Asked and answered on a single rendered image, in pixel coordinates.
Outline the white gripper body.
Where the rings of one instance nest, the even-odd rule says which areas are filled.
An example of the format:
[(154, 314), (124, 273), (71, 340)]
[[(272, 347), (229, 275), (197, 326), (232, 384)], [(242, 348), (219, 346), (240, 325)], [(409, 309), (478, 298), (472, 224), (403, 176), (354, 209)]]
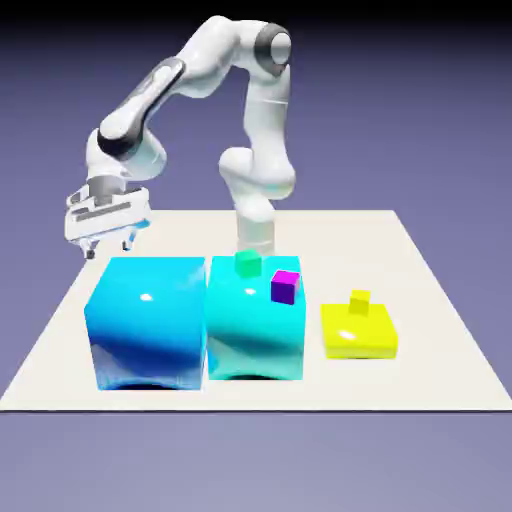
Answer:
[(122, 194), (111, 194), (100, 200), (95, 197), (79, 201), (73, 195), (64, 220), (65, 238), (78, 243), (80, 240), (96, 241), (113, 231), (142, 229), (150, 224), (151, 208), (146, 188), (136, 188)]

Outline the small green cube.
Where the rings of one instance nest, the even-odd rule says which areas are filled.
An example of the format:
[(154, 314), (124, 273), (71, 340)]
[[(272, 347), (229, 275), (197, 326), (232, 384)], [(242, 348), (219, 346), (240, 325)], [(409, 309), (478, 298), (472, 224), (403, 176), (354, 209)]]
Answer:
[(262, 255), (255, 249), (237, 251), (234, 261), (235, 271), (242, 278), (257, 277), (262, 272)]

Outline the small purple cube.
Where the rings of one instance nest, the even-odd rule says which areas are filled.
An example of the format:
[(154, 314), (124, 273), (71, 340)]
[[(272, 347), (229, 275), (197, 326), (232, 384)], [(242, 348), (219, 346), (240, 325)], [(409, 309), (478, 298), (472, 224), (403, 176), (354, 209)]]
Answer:
[(293, 305), (300, 288), (301, 275), (296, 271), (278, 269), (271, 280), (271, 300)]

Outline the small yellow cube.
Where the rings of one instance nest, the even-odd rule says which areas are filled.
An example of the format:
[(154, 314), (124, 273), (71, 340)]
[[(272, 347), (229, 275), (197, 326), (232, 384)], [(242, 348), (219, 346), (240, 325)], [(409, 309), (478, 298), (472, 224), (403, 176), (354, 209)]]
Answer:
[(350, 295), (349, 314), (367, 317), (370, 312), (370, 298), (369, 290), (354, 289)]

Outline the large blue box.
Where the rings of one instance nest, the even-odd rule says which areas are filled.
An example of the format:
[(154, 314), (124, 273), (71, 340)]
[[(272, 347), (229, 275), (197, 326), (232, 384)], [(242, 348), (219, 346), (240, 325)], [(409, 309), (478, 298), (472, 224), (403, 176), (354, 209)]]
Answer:
[(201, 388), (206, 351), (203, 257), (114, 257), (84, 316), (97, 387)]

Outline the large cyan box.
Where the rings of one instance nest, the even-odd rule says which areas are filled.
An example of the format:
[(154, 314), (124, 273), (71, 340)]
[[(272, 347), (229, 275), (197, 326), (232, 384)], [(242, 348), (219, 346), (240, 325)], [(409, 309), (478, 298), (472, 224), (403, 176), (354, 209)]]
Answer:
[(208, 376), (211, 380), (303, 378), (306, 297), (293, 305), (271, 300), (278, 269), (301, 273), (297, 256), (263, 259), (257, 277), (242, 278), (233, 256), (212, 259), (206, 295)]

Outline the large yellow box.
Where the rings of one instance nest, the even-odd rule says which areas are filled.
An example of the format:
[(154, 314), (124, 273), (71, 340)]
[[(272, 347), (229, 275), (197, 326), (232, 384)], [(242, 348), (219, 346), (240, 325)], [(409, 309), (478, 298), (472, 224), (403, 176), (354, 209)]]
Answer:
[(348, 304), (320, 306), (326, 356), (330, 359), (394, 359), (398, 334), (384, 304), (371, 304), (367, 314)]

